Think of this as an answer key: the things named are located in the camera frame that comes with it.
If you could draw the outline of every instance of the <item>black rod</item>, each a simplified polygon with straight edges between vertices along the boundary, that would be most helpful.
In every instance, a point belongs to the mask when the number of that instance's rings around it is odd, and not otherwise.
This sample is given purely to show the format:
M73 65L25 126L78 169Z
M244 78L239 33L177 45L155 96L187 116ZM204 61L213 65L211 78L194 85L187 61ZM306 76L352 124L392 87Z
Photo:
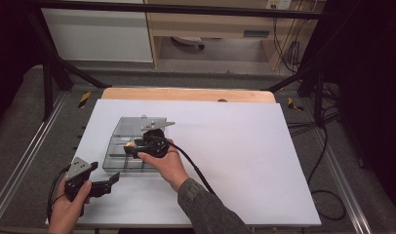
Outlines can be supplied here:
M144 13L171 13L171 14L195 14L214 16L258 17L258 18L283 18L283 19L306 19L321 20L334 18L333 13L282 11L269 9L250 8L225 8L225 7L202 7L164 4L136 4L136 3L109 3L109 2L83 2L83 1L59 1L59 0L29 0L28 3L36 7L47 9L88 10L108 12L144 12Z

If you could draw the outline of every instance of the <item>wooden edge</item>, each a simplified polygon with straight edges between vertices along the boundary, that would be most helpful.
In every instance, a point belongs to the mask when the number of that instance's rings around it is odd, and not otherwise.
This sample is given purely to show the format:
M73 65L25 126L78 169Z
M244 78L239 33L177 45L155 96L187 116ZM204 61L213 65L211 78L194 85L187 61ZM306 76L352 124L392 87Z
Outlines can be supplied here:
M144 99L144 100L198 100L229 102L276 103L275 97L267 91L206 90L173 88L107 88L102 99Z

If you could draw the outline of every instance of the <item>left hand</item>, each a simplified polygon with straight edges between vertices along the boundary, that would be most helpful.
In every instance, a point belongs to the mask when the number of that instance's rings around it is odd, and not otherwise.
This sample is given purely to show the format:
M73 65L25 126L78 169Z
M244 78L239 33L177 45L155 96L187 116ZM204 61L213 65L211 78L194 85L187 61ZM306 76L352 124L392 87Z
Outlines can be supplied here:
M91 192L92 182L87 180L80 188L73 202L70 202L64 194L65 178L61 180L58 187L58 198L53 204L52 218L49 224L49 233L72 233L79 218L83 204Z

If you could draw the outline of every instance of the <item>right hand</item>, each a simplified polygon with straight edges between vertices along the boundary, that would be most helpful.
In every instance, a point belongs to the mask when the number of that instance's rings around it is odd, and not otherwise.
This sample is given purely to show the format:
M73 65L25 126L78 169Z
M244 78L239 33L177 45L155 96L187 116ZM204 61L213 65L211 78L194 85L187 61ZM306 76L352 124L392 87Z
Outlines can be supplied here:
M147 153L138 153L140 159L150 166L154 167L161 174L171 187L178 192L180 186L189 179L180 160L178 151L170 146L167 155L163 158L155 158Z

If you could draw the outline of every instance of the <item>wall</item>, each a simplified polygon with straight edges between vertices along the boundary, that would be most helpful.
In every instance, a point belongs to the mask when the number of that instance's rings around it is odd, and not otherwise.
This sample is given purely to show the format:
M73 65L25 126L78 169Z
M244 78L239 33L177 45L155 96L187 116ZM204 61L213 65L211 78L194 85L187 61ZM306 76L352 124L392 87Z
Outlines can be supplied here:
M43 14L63 59L152 62L145 13L43 9Z

